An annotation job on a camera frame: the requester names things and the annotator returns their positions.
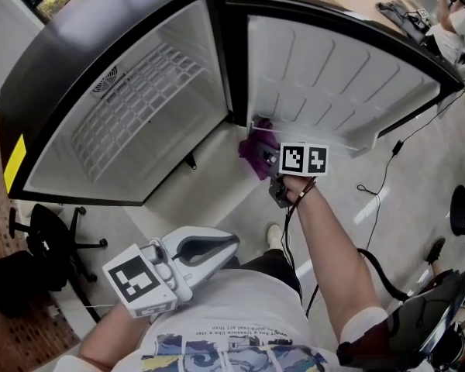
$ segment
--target white t-shirt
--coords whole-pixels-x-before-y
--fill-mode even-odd
[[[342,342],[353,342],[384,321],[382,308],[368,308],[348,321]],[[140,348],[113,372],[355,371],[316,347],[296,291],[250,270],[222,270],[197,288],[194,299],[159,317]],[[99,372],[74,356],[54,372]]]
[[[434,35],[441,54],[455,64],[462,53],[465,53],[465,9],[449,14],[449,19],[456,33],[445,30],[440,23],[431,27],[427,35]]]

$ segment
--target forearm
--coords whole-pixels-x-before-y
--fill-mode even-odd
[[[105,371],[136,350],[149,326],[149,319],[134,319],[122,303],[118,303],[88,334],[78,356]]]
[[[448,0],[438,0],[438,5],[439,5],[439,12],[438,12],[439,23],[445,30],[455,33],[455,29],[453,28],[453,25],[450,19],[450,11],[448,9]]]
[[[303,198],[298,216],[329,319],[339,338],[344,325],[356,313],[380,306],[372,277],[317,188]]]

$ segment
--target white sneaker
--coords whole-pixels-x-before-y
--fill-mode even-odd
[[[272,225],[267,230],[267,244],[269,245],[269,250],[282,250],[282,229],[279,225]]]

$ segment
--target purple cloth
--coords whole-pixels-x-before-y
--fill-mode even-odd
[[[257,123],[257,127],[272,129],[272,123],[269,119],[261,119]],[[239,143],[239,156],[248,161],[251,167],[257,173],[258,178],[262,181],[269,176],[270,165],[258,155],[257,144],[265,143],[274,149],[279,150],[281,145],[276,141],[274,134],[268,131],[259,131],[254,129],[248,139]]]

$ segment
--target wrist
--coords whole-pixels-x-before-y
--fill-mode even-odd
[[[300,203],[298,204],[298,211],[300,213],[303,212],[312,212],[315,208],[317,208],[317,204],[320,200],[323,200],[323,196],[318,190],[316,186],[314,186],[305,196],[301,199]]]

